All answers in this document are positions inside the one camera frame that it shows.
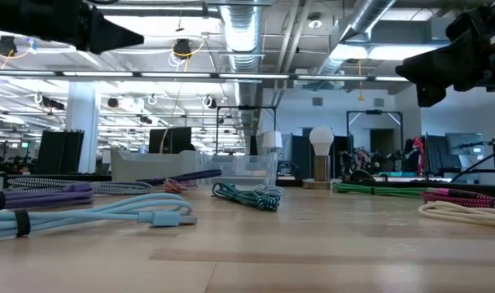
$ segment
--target table surface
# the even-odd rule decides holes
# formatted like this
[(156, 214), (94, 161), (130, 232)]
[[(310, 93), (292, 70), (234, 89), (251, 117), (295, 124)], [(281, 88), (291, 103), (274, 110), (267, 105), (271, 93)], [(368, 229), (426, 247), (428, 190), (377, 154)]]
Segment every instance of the table surface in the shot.
[(287, 189), (278, 212), (260, 212), (185, 198), (197, 225), (0, 241), (0, 293), (495, 292), (495, 228), (420, 218), (421, 200)]

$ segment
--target monitor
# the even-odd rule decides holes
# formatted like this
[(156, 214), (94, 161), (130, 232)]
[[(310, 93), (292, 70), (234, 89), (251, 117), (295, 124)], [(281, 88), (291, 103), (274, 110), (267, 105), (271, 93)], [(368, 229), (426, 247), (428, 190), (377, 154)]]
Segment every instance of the monitor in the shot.
[(481, 133), (447, 133), (446, 140), (450, 155), (484, 155)]

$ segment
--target ceiling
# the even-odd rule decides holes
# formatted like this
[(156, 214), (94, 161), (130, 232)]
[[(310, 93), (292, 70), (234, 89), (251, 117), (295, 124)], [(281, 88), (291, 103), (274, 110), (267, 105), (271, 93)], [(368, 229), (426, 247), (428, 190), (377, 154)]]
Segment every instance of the ceiling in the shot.
[[(454, 11), (476, 5), (480, 1), (403, 1), (398, 0), (395, 6), (386, 13), (382, 20), (428, 20), (432, 17), (446, 15), (452, 17)], [(120, 3), (144, 3), (144, 1), (122, 1)], [(159, 5), (163, 1), (149, 1)], [(316, 68), (330, 54), (329, 36), (335, 20), (352, 12), (355, 1), (352, 0), (320, 0), (314, 1), (309, 13), (319, 12), (322, 26), (310, 28), (305, 25), (293, 56), (290, 70)], [(289, 11), (292, 1), (277, 0), (273, 6), (264, 8), (262, 15), (261, 53), (262, 72), (275, 72), (278, 56), (283, 43), (283, 32), (289, 24)], [(56, 42), (35, 40), (37, 49), (29, 51), (18, 59), (10, 59), (6, 69), (40, 69), (40, 70), (90, 70), (90, 71), (183, 71), (188, 72), (228, 72), (230, 70), (227, 57), (227, 45), (221, 20), (199, 17), (136, 17), (112, 16), (107, 18), (128, 29), (145, 36), (144, 45), (92, 55), (75, 51), (71, 46)], [(171, 47), (177, 39), (191, 40), (192, 50), (197, 53), (186, 61), (177, 61), (172, 56)], [(16, 56), (27, 52), (29, 43), (26, 37), (17, 37)], [(0, 55), (0, 67), (5, 63)], [(400, 62), (374, 59), (363, 59), (359, 63), (345, 62), (341, 70), (345, 74), (394, 76), (394, 67)], [(136, 148), (147, 144), (147, 127), (195, 126), (210, 127), (215, 125), (216, 111), (203, 105), (203, 98), (215, 98), (222, 106), (236, 106), (234, 82), (150, 82), (150, 81), (98, 81), (97, 90), (102, 97), (100, 137), (101, 147), (119, 145)], [(342, 90), (350, 92), (355, 89), (364, 90), (401, 90), (396, 83), (363, 83), (346, 81)], [(48, 116), (17, 116), (7, 119), (0, 117), (0, 140), (5, 138), (23, 138), (39, 140), (36, 133), (43, 129), (61, 129), (65, 124), (64, 112), (45, 109), (36, 103), (42, 96), (52, 98), (68, 106), (68, 82), (60, 80), (39, 81), (0, 77), (0, 110), (9, 112), (53, 113)], [(118, 98), (122, 103), (143, 105), (132, 110), (123, 107), (111, 108), (107, 105), (109, 98)], [(115, 117), (112, 113), (165, 114), (154, 121), (153, 125), (145, 125), (137, 117)], [(221, 113), (225, 117), (221, 126), (230, 133), (219, 139), (224, 150), (241, 151), (245, 144), (235, 111)], [(183, 119), (187, 115), (194, 118)], [(134, 134), (126, 134), (123, 129), (138, 128)], [(209, 133), (198, 132), (194, 139), (211, 148), (212, 142), (207, 139)]]

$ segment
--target light blue cable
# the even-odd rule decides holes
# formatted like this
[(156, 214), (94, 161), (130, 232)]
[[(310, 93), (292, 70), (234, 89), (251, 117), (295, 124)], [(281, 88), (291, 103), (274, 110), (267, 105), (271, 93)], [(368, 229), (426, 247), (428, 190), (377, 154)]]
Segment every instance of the light blue cable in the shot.
[[(142, 209), (152, 207), (174, 208)], [(196, 217), (191, 216), (192, 209), (191, 203), (185, 201), (181, 196), (162, 193), (136, 196), (91, 209), (65, 212), (29, 212), (28, 218), (30, 219), (31, 233), (99, 220), (136, 220), (141, 223), (149, 222), (154, 226), (177, 226), (197, 222)], [(0, 238), (15, 236), (18, 232), (17, 227), (13, 212), (0, 212)]]

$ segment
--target pink braided cable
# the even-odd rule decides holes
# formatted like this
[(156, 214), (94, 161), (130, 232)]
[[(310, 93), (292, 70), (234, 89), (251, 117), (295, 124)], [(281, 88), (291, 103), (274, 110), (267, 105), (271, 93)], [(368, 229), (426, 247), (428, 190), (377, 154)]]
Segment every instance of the pink braided cable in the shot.
[(495, 198), (469, 191), (429, 190), (422, 192), (421, 195), (425, 203), (445, 201), (467, 208), (495, 208)]

